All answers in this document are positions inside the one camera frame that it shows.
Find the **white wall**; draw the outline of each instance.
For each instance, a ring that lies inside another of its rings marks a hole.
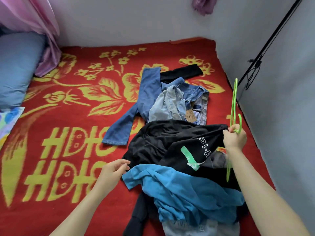
[[[202,17],[191,0],[49,0],[64,46],[214,39],[231,83],[295,0],[218,0]],[[263,59],[240,104],[278,192],[315,235],[315,0],[304,0]]]

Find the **purple fabric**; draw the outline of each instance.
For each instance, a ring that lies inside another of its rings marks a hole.
[[[36,68],[36,76],[42,77],[57,66],[61,50],[56,39],[60,31],[48,0],[0,0],[0,23],[14,31],[47,36],[49,46]]]
[[[200,15],[212,14],[217,0],[192,0],[192,7],[197,10]]]

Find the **blue pillow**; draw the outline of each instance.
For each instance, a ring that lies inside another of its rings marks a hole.
[[[0,36],[0,109],[21,105],[44,47],[35,32]]]

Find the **red mat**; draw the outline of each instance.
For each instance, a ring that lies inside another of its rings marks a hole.
[[[108,127],[137,100],[142,70],[162,71],[198,64],[204,75],[187,82],[210,91],[208,124],[229,124],[232,90],[207,39],[126,47],[63,48],[59,66],[32,81],[18,120],[1,157],[0,235],[49,235],[93,186],[105,162],[121,158],[126,147],[103,146]],[[135,119],[132,136],[144,126]],[[250,130],[244,153],[272,184]],[[139,188],[122,182],[100,204],[87,236],[122,235]],[[144,236],[164,235],[149,222]],[[241,235],[259,235],[250,216]]]

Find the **purple plastic bag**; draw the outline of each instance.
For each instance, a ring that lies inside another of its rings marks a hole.
[[[197,10],[200,15],[212,14],[217,0],[192,0],[192,7]]]

